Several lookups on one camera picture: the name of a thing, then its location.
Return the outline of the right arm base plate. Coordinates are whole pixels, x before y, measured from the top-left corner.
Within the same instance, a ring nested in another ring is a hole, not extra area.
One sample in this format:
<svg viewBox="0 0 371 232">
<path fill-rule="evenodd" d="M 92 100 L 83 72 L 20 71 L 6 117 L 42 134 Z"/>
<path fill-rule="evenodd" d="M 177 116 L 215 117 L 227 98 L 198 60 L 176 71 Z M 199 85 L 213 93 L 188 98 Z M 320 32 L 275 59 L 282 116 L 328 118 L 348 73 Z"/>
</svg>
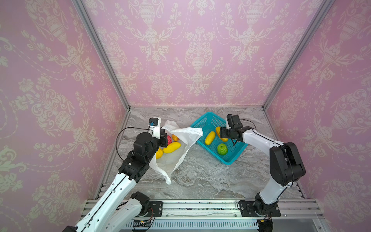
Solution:
<svg viewBox="0 0 371 232">
<path fill-rule="evenodd" d="M 242 217 L 280 217 L 281 212 L 277 203 L 266 205 L 260 201 L 240 200 L 237 203 Z"/>
</svg>

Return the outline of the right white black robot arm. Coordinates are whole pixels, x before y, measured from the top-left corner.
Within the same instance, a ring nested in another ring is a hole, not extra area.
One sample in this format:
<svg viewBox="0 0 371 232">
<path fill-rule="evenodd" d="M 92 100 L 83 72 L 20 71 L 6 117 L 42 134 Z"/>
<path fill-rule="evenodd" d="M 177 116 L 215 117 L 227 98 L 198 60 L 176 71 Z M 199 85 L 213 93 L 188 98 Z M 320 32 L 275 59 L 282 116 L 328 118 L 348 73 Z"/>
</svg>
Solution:
<svg viewBox="0 0 371 232">
<path fill-rule="evenodd" d="M 282 193 L 306 173 L 296 145 L 276 141 L 248 126 L 238 129 L 222 127 L 220 136 L 252 145 L 269 156 L 271 176 L 264 189 L 256 195 L 254 210 L 259 216 L 271 216 Z"/>
</svg>

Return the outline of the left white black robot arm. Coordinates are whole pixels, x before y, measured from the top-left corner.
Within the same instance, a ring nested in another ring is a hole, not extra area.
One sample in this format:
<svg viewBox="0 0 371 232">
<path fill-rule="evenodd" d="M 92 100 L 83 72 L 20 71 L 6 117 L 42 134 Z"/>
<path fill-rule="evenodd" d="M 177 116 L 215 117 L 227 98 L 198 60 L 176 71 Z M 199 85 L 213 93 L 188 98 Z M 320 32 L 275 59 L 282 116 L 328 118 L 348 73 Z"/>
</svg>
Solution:
<svg viewBox="0 0 371 232">
<path fill-rule="evenodd" d="M 127 158 L 122 162 L 110 188 L 90 212 L 75 226 L 66 226 L 66 232 L 118 232 L 140 214 L 148 211 L 149 197 L 136 192 L 123 205 L 125 196 L 136 186 L 149 169 L 160 147 L 167 147 L 165 129 L 151 128 L 151 132 L 137 135 Z"/>
</svg>

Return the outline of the yellow lemon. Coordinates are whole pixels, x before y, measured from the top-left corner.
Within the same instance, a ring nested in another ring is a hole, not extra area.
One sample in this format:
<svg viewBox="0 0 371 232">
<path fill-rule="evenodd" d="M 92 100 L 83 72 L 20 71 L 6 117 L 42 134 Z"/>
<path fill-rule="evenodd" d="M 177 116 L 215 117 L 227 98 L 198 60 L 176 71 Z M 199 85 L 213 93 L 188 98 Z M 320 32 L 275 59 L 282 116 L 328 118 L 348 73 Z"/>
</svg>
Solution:
<svg viewBox="0 0 371 232">
<path fill-rule="evenodd" d="M 156 159 L 160 159 L 163 156 L 164 152 L 161 148 L 156 152 Z"/>
</svg>

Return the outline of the green apple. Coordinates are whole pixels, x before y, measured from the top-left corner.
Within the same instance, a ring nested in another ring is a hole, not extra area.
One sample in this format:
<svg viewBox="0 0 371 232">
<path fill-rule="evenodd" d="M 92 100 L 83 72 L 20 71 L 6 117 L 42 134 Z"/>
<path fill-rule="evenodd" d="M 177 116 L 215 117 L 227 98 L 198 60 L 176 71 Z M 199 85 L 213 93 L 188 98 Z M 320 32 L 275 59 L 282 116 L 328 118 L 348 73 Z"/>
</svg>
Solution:
<svg viewBox="0 0 371 232">
<path fill-rule="evenodd" d="M 227 145 L 226 144 L 219 144 L 218 146 L 217 146 L 217 153 L 218 153 L 218 155 L 221 155 L 221 156 L 225 156 L 225 155 L 227 155 L 227 153 L 228 153 L 228 147 L 227 147 Z"/>
</svg>

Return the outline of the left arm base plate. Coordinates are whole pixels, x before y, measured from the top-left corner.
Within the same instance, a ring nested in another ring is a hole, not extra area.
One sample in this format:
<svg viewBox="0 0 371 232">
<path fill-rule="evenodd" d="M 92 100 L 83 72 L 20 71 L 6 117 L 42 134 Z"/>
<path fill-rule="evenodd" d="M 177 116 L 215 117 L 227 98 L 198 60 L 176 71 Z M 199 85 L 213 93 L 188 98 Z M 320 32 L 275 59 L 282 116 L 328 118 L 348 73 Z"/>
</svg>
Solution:
<svg viewBox="0 0 371 232">
<path fill-rule="evenodd" d="M 148 204 L 148 211 L 142 217 L 161 217 L 162 215 L 163 202 L 161 201 L 150 201 Z"/>
</svg>

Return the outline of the white plastic bag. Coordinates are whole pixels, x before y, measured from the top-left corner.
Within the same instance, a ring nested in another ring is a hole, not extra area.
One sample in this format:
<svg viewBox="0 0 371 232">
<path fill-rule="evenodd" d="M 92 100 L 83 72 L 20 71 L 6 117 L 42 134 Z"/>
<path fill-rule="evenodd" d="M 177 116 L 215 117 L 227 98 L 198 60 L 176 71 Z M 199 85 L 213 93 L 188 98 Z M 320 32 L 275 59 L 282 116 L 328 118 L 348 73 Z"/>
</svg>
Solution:
<svg viewBox="0 0 371 232">
<path fill-rule="evenodd" d="M 192 127 L 181 128 L 176 122 L 170 120 L 166 121 L 162 128 L 170 137 L 176 135 L 181 147 L 173 153 L 164 153 L 160 159 L 156 159 L 155 156 L 149 166 L 165 179 L 167 185 L 171 185 L 172 173 L 182 164 L 190 148 L 203 136 L 203 130 Z"/>
</svg>

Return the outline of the peach orange fruit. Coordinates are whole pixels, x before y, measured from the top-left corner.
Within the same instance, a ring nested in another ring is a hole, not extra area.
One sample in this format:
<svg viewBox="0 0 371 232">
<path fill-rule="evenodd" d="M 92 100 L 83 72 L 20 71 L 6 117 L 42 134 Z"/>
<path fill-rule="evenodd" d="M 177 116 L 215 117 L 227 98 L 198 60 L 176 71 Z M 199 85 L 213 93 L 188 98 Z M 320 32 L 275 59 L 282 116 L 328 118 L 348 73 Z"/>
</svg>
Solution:
<svg viewBox="0 0 371 232">
<path fill-rule="evenodd" d="M 176 135 L 172 135 L 172 140 L 174 141 L 174 142 L 177 142 L 177 141 L 179 141 L 179 138 L 176 136 Z"/>
</svg>

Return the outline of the yellow banana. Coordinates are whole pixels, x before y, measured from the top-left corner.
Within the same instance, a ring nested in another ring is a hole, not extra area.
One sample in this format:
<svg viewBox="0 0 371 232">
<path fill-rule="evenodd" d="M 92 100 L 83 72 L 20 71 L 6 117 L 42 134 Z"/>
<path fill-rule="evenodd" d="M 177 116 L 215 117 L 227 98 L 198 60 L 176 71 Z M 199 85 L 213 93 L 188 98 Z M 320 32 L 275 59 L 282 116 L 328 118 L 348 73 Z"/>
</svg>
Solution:
<svg viewBox="0 0 371 232">
<path fill-rule="evenodd" d="M 215 139 L 215 132 L 211 131 L 205 138 L 205 145 L 209 146 Z"/>
</svg>

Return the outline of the orange yellow mango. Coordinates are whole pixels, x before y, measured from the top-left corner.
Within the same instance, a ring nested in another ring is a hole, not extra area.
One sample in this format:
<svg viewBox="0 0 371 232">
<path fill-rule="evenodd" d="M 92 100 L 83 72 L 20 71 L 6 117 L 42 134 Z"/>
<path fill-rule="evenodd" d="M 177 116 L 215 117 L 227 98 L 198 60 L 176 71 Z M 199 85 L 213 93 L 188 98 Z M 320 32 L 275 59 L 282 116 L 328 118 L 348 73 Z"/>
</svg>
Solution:
<svg viewBox="0 0 371 232">
<path fill-rule="evenodd" d="M 216 127 L 215 128 L 215 132 L 216 132 L 217 136 L 219 137 L 219 139 L 221 141 L 223 141 L 223 142 L 228 142 L 228 139 L 227 138 L 222 138 L 221 137 L 220 131 L 221 131 L 221 128 L 220 127 Z"/>
</svg>

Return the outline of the teal plastic basket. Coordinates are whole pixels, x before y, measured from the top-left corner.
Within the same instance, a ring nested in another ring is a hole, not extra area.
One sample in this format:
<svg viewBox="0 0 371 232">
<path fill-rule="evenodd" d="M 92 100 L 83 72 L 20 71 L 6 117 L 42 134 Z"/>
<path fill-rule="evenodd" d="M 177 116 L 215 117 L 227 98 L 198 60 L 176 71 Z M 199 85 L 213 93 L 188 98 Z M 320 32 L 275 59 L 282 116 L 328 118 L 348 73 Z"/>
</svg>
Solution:
<svg viewBox="0 0 371 232">
<path fill-rule="evenodd" d="M 229 139 L 228 141 L 223 141 L 222 139 L 220 139 L 215 129 L 216 127 L 225 126 L 226 120 L 214 114 L 213 112 L 205 113 L 203 116 L 201 116 L 199 119 L 191 124 L 192 128 L 201 128 L 203 130 L 203 136 L 197 141 L 197 143 L 223 164 L 231 165 L 244 152 L 248 144 L 237 142 L 236 145 L 233 145 L 231 139 Z M 205 140 L 212 131 L 215 133 L 215 139 L 210 145 L 207 145 L 205 143 Z M 225 155 L 220 155 L 217 152 L 217 147 L 220 144 L 225 144 L 228 149 Z"/>
</svg>

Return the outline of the red fruit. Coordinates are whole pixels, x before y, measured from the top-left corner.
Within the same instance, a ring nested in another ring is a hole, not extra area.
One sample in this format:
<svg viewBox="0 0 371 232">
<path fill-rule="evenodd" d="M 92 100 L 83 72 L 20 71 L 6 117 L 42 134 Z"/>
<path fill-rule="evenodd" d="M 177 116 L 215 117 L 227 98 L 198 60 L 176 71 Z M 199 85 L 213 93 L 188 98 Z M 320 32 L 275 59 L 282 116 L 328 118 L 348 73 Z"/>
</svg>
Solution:
<svg viewBox="0 0 371 232">
<path fill-rule="evenodd" d="M 167 144 L 170 145 L 172 143 L 172 138 L 168 135 L 167 136 Z"/>
</svg>

